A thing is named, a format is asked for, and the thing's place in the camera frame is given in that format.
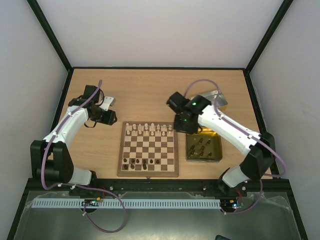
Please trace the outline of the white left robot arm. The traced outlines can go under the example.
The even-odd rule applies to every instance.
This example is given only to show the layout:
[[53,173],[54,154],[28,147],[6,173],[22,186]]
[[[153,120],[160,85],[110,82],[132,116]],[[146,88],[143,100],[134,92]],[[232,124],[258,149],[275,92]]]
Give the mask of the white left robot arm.
[[116,99],[105,96],[101,85],[101,82],[98,86],[86,85],[83,94],[68,103],[57,126],[30,145],[32,177],[40,180],[45,190],[62,185],[88,186],[96,177],[94,171],[74,166],[69,146],[87,121],[109,126],[117,122],[115,111],[110,109]]

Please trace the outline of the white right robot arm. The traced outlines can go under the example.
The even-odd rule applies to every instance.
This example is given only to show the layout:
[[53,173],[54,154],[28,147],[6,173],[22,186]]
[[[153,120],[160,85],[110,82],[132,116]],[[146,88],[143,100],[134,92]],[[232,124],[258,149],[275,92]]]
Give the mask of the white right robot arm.
[[201,95],[185,98],[179,92],[169,97],[166,104],[174,111],[173,128],[176,132],[196,134],[198,127],[216,132],[243,155],[244,160],[228,168],[218,179],[218,191],[229,196],[245,181],[258,181],[274,162],[274,137],[250,130],[224,115],[211,101]]

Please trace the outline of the wooden chessboard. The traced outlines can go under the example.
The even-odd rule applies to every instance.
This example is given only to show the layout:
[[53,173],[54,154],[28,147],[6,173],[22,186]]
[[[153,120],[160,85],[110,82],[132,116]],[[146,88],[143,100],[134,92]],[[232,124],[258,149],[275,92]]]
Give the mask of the wooden chessboard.
[[[143,159],[147,169],[143,169]],[[172,122],[125,121],[119,148],[118,177],[177,178],[179,176],[178,134]]]

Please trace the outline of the gold tin tray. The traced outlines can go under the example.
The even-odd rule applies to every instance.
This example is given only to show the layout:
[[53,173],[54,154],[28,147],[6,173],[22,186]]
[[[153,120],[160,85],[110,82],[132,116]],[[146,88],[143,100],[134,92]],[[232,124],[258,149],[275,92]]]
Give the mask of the gold tin tray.
[[207,127],[185,135],[185,157],[191,162],[219,162],[223,158],[221,136]]

